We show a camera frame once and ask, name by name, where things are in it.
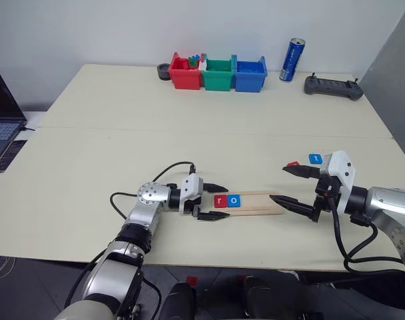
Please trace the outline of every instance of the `laptop screen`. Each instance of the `laptop screen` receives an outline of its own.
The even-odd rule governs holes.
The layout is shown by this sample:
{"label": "laptop screen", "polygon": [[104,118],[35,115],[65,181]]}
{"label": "laptop screen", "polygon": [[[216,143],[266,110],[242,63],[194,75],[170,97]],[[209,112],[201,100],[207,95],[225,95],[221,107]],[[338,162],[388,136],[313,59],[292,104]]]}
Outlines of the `laptop screen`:
{"label": "laptop screen", "polygon": [[24,120],[25,116],[0,76],[0,120]]}

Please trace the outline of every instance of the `green bin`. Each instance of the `green bin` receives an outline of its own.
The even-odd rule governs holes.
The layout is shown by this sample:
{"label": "green bin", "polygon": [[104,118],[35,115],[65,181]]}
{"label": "green bin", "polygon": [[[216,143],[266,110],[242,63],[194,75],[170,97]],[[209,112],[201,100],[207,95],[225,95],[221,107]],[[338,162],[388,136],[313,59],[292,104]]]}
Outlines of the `green bin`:
{"label": "green bin", "polygon": [[229,91],[232,86],[234,76],[234,64],[232,56],[230,60],[207,59],[207,66],[202,72],[204,86],[206,90]]}

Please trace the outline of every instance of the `wooden board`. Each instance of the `wooden board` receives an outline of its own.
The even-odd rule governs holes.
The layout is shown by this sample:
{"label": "wooden board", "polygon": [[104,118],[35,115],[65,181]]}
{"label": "wooden board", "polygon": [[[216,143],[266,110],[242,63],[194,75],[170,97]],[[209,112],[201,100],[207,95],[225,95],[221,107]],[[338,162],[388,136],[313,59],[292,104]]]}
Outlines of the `wooden board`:
{"label": "wooden board", "polygon": [[[269,195],[277,195],[275,191],[240,191],[226,193],[202,194],[201,211],[222,211],[234,215],[280,215],[285,212],[284,208],[277,205]],[[240,195],[240,207],[216,208],[214,196],[216,195]]]}

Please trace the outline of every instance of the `floor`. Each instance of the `floor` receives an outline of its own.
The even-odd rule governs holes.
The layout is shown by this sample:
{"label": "floor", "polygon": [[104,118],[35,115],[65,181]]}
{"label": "floor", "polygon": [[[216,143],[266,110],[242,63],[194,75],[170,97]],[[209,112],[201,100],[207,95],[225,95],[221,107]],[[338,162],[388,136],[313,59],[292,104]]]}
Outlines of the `floor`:
{"label": "floor", "polygon": [[[0,320],[53,319],[62,309],[82,265],[17,259],[13,271],[0,279]],[[264,279],[284,301],[300,310],[323,312],[325,319],[403,319],[405,311],[381,305],[353,290],[328,285],[305,286],[293,274],[260,269],[145,266],[146,278],[166,297],[171,287],[188,276],[197,277],[197,320],[244,317],[238,303],[238,280],[245,275]],[[149,320],[157,296],[143,286],[139,296],[141,320]]]}

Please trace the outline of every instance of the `blue bin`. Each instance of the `blue bin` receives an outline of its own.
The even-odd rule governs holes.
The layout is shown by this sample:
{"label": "blue bin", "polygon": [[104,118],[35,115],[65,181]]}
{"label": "blue bin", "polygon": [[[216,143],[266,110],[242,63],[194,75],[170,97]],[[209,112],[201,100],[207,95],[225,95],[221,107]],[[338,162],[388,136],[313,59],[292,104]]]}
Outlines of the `blue bin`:
{"label": "blue bin", "polygon": [[264,85],[264,78],[268,76],[266,63],[262,56],[258,62],[237,61],[236,55],[232,56],[235,66],[234,81],[235,91],[260,92]]}

